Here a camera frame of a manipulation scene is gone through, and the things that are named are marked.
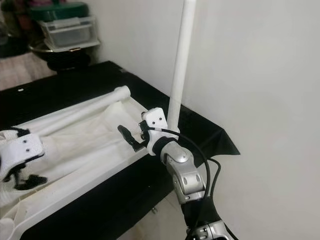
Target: black cable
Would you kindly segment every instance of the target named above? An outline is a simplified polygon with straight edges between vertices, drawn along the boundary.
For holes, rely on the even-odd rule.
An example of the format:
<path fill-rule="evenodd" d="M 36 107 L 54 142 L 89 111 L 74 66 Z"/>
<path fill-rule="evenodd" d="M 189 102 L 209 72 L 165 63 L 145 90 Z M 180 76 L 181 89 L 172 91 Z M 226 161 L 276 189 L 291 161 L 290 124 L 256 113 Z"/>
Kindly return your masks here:
<path fill-rule="evenodd" d="M 178 137 L 181 137 L 182 139 L 184 139 L 187 142 L 189 142 L 190 144 L 192 144 L 195 147 L 195 149 L 200 153 L 201 157 L 203 158 L 205 171 L 206 171 L 206 187 L 205 187 L 204 196 L 203 196 L 203 199 L 205 199 L 209 195 L 211 177 L 210 177 L 210 166 L 208 164 L 207 157 L 205 156 L 203 151 L 198 147 L 197 144 L 194 143 L 194 141 L 192 141 L 190 138 L 186 137 L 185 135 L 183 135 L 183 134 L 181 134 L 179 132 L 171 131 L 171 130 L 168 130 L 168 129 L 162 129 L 162 128 L 154 128 L 154 127 L 149 127 L 148 130 L 154 130 L 154 131 L 169 133 L 169 134 L 173 134 L 173 135 L 176 135 Z M 189 240 L 190 239 L 190 237 L 192 236 L 192 233 L 196 230 L 197 225 L 198 225 L 198 219 L 195 221 L 194 226 L 191 227 L 191 229 L 188 232 L 185 240 Z"/>
<path fill-rule="evenodd" d="M 215 186 L 216 186 L 216 182 L 217 182 L 217 179 L 218 179 L 218 176 L 220 174 L 220 171 L 221 171 L 221 164 L 220 162 L 218 162 L 217 160 L 214 160 L 213 158 L 208 158 L 209 161 L 212 161 L 214 162 L 217 166 L 218 166 L 218 169 L 216 170 L 215 172 L 215 175 L 214 175 L 214 178 L 213 178 L 213 181 L 212 181 L 212 184 L 211 184 L 211 190 L 210 190 L 210 198 L 212 200 L 212 204 L 215 205 L 215 202 L 214 202 L 214 191 L 215 191 Z M 234 235 L 234 233 L 228 228 L 228 226 L 226 224 L 225 225 L 225 229 L 226 231 L 231 235 L 231 237 L 234 239 L 234 240 L 238 240 L 238 238 Z"/>
<path fill-rule="evenodd" d="M 218 169 L 215 172 L 215 175 L 214 175 L 214 178 L 213 178 L 213 181 L 211 184 L 211 190 L 210 190 L 210 198 L 211 198 L 212 202 L 214 202 L 214 191 L 215 191 L 215 186 L 216 186 L 216 182 L 217 182 L 219 173 L 221 171 L 221 164 L 217 160 L 214 160 L 213 158 L 208 158 L 208 160 L 211 162 L 214 162 L 218 166 Z"/>

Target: white fabric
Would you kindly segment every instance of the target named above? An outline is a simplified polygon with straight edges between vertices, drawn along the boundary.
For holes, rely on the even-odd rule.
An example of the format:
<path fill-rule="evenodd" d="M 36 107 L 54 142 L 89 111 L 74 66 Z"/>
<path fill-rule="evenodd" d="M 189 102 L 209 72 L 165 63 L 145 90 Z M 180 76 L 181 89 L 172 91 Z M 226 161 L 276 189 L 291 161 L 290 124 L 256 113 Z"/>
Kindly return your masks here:
<path fill-rule="evenodd" d="M 14 221 L 11 218 L 0 220 L 0 239 L 8 239 L 15 228 Z"/>
<path fill-rule="evenodd" d="M 83 112 L 101 103 L 104 97 L 91 99 L 61 111 L 40 117 L 20 125 L 32 133 L 44 132 L 54 123 L 67 116 Z M 48 178 L 46 185 L 31 190 L 19 191 L 13 188 L 14 181 L 0 183 L 0 226 L 11 228 L 23 226 L 23 230 L 146 154 L 135 153 L 118 132 L 118 125 L 126 126 L 138 140 L 141 112 L 145 111 L 132 98 L 95 108 L 93 112 L 63 129 L 42 136 L 45 155 L 27 164 L 21 172 L 22 178 L 37 174 Z M 11 132 L 0 132 L 0 144 L 12 138 Z M 17 239 L 22 233 L 11 238 L 0 233 L 0 239 Z"/>

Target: black table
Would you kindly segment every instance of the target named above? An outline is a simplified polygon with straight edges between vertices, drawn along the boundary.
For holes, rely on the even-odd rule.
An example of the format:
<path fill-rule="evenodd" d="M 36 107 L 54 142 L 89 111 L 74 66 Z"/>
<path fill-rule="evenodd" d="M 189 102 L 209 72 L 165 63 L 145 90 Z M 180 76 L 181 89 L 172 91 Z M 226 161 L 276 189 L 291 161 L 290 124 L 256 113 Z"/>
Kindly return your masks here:
<path fill-rule="evenodd" d="M 0 91 L 0 129 L 21 124 L 127 85 L 145 108 L 168 113 L 169 98 L 113 62 L 68 71 Z M 238 155 L 218 125 L 182 106 L 179 129 L 207 156 Z M 193 150 L 188 143 L 180 144 Z M 195 164 L 202 161 L 194 152 Z M 23 240 L 116 239 L 173 190 L 172 179 L 157 157 L 145 156 L 50 215 L 23 235 Z"/>

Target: plastic storage container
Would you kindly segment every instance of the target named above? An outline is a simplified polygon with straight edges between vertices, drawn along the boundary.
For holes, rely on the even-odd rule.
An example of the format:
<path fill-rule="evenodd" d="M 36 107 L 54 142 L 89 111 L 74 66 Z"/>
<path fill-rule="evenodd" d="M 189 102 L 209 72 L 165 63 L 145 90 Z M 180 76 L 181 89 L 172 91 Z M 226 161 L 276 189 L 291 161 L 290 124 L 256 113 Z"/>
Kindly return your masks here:
<path fill-rule="evenodd" d="M 93 16 L 39 23 L 46 38 L 44 42 L 54 52 L 99 44 Z"/>

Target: white pole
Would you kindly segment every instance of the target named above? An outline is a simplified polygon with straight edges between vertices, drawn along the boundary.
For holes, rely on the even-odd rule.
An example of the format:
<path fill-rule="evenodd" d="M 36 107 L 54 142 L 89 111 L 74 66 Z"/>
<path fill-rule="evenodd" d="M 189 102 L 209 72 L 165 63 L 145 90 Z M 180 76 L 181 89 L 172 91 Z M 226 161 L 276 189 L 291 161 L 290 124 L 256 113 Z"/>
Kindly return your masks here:
<path fill-rule="evenodd" d="M 178 131 L 178 121 L 197 0 L 184 0 L 168 111 L 168 129 Z"/>
<path fill-rule="evenodd" d="M 75 123 L 76 121 L 81 120 L 81 118 L 92 115 L 95 111 L 106 108 L 110 104 L 113 104 L 117 101 L 122 101 L 130 97 L 131 93 L 127 86 L 117 87 L 114 91 L 108 93 L 104 98 L 95 101 L 94 103 L 86 106 L 85 108 L 79 110 L 78 112 L 72 113 L 68 116 L 65 116 L 61 120 L 57 120 L 52 123 L 50 126 L 45 127 L 42 130 L 36 132 L 39 136 L 48 136 L 60 129 L 65 128 L 66 126 Z"/>

